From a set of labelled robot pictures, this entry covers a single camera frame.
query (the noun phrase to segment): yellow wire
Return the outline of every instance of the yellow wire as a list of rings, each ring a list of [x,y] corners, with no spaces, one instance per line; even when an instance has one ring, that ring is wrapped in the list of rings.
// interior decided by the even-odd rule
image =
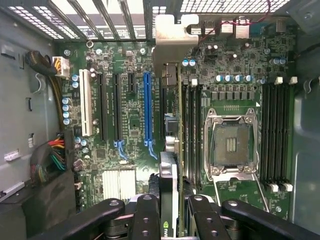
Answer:
[[[56,145],[52,145],[52,147],[58,147],[58,148],[61,148],[61,149],[64,149],[65,147],[60,145],[60,144],[56,144]]]

